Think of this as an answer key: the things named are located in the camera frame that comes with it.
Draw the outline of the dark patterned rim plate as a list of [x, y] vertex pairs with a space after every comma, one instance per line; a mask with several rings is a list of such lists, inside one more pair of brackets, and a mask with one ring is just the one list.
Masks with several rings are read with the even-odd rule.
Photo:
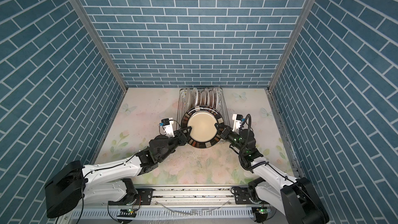
[[182, 117], [181, 127], [191, 127], [188, 144], [200, 149], [210, 148], [221, 141], [215, 124], [224, 124], [221, 113], [214, 107], [200, 105], [189, 109]]

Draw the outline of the plain grey white plate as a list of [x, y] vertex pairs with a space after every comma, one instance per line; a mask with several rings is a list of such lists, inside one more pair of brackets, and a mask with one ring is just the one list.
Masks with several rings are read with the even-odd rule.
[[184, 102], [184, 108], [187, 111], [191, 107], [191, 101], [192, 101], [192, 96], [191, 96], [191, 89], [187, 88], [185, 90], [185, 102]]

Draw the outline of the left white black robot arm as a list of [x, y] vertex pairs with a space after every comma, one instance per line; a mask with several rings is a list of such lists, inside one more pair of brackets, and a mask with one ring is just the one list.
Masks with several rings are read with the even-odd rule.
[[188, 142], [191, 131], [187, 127], [174, 131], [170, 138], [159, 135], [144, 150], [115, 162], [84, 166], [76, 160], [67, 164], [45, 184], [47, 217], [67, 214], [79, 203], [134, 204], [138, 191], [132, 178], [156, 169], [177, 147]]

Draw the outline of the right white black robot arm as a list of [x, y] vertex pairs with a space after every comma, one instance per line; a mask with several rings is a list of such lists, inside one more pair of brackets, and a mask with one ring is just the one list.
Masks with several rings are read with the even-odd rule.
[[256, 148], [250, 129], [234, 132], [215, 124], [221, 138], [238, 149], [241, 167], [258, 178], [249, 184], [254, 202], [265, 201], [285, 215], [290, 224], [328, 224], [329, 215], [314, 186], [307, 178], [296, 178], [271, 165]]

